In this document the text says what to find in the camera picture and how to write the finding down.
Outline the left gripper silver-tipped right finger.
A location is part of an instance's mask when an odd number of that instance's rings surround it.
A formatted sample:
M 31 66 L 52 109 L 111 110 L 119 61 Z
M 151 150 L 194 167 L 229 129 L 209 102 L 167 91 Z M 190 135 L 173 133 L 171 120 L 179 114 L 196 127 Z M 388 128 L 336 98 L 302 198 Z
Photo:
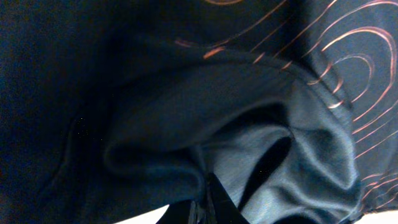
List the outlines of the left gripper silver-tipped right finger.
M 207 182 L 207 224 L 249 224 L 240 214 L 220 180 L 214 173 L 208 175 Z

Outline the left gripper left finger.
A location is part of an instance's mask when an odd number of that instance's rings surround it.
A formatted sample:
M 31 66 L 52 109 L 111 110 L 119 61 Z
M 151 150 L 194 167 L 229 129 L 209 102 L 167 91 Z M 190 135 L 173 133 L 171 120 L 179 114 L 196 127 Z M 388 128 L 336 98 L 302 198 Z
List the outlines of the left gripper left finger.
M 172 204 L 156 224 L 197 224 L 198 205 L 195 201 Z

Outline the black orange-patterned sports shirt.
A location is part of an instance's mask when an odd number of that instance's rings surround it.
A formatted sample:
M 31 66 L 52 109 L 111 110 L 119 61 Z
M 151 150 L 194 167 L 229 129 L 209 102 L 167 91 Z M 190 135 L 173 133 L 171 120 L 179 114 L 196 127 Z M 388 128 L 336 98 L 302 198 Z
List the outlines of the black orange-patterned sports shirt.
M 205 223 L 210 173 L 249 223 L 396 210 L 397 0 L 1 2 L 2 223 Z

